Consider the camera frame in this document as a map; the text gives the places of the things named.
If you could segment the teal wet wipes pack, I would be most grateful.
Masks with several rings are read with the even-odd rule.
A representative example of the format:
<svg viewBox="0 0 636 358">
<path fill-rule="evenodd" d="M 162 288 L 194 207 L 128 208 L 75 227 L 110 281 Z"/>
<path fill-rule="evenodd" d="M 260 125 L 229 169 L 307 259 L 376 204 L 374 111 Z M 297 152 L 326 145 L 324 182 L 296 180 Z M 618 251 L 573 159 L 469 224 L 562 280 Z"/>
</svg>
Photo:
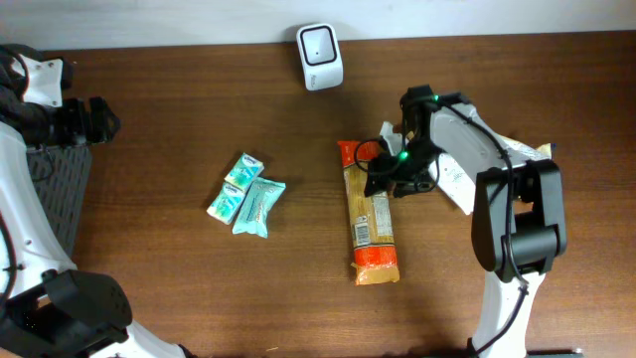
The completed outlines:
<svg viewBox="0 0 636 358">
<path fill-rule="evenodd" d="M 286 184 L 258 177 L 251 184 L 233 226 L 233 234 L 268 238 L 267 217 Z"/>
</svg>

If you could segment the teal tissue pack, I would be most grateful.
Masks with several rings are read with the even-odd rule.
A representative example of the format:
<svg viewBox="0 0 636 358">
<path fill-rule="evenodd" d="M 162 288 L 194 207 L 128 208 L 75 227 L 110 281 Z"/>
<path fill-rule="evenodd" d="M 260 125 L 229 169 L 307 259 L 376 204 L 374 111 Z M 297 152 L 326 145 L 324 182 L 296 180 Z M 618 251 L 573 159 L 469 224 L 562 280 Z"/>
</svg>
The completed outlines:
<svg viewBox="0 0 636 358">
<path fill-rule="evenodd" d="M 239 211 L 244 198 L 244 191 L 230 183 L 224 183 L 219 195 L 208 207 L 207 214 L 229 225 Z"/>
<path fill-rule="evenodd" d="M 260 160 L 243 153 L 225 177 L 225 181 L 246 192 L 263 170 L 264 164 Z"/>
</svg>

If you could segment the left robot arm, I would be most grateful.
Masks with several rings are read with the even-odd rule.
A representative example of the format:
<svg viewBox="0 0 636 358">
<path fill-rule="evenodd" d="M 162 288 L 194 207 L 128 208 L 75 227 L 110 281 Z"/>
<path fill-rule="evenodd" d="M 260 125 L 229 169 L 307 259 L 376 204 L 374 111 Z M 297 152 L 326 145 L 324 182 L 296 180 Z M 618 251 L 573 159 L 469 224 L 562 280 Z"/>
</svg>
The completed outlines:
<svg viewBox="0 0 636 358">
<path fill-rule="evenodd" d="M 120 129 L 104 98 L 64 98 L 72 81 L 62 57 L 1 48 L 1 346 L 20 357 L 188 357 L 133 319 L 113 277 L 79 270 L 46 216 L 29 153 L 107 143 Z"/>
</svg>

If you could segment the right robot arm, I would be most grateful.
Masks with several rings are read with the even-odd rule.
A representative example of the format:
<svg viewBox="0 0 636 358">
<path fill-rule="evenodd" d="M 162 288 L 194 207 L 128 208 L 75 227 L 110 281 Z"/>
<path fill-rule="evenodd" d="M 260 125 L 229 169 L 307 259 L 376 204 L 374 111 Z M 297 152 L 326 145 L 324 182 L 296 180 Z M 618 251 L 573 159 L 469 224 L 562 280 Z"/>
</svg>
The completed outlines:
<svg viewBox="0 0 636 358">
<path fill-rule="evenodd" d="M 485 272 L 482 310 L 469 357 L 525 357 L 533 302 L 567 246 L 562 178 L 549 158 L 513 148 L 460 92 L 409 88 L 399 100 L 400 139 L 376 137 L 382 153 L 363 166 L 365 194 L 395 198 L 437 188 L 440 156 L 451 156 L 475 186 L 471 242 Z"/>
</svg>

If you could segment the cream snack bag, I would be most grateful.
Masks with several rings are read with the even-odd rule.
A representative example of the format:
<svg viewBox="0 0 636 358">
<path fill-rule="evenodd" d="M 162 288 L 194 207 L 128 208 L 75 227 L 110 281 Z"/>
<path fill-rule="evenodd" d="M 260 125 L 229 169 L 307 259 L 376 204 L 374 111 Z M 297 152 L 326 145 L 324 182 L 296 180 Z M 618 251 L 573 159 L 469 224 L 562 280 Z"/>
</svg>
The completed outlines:
<svg viewBox="0 0 636 358">
<path fill-rule="evenodd" d="M 500 136 L 512 149 L 528 156 L 532 160 L 552 159 L 554 145 L 545 143 L 538 147 L 531 147 L 515 139 Z M 441 176 L 437 186 L 457 205 L 465 215 L 471 215 L 474 208 L 475 183 L 460 167 L 455 159 L 446 153 L 438 158 Z"/>
</svg>

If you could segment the orange spaghetti packet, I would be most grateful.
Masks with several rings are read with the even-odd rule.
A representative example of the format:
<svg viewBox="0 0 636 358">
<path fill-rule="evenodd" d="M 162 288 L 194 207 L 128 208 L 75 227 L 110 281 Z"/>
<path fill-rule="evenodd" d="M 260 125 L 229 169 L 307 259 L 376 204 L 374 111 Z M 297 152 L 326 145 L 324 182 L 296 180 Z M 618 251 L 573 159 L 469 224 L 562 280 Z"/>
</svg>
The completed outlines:
<svg viewBox="0 0 636 358">
<path fill-rule="evenodd" d="M 356 285 L 397 282 L 398 257 L 388 194 L 366 196 L 368 174 L 354 158 L 359 141 L 341 140 L 337 144 L 347 194 Z"/>
</svg>

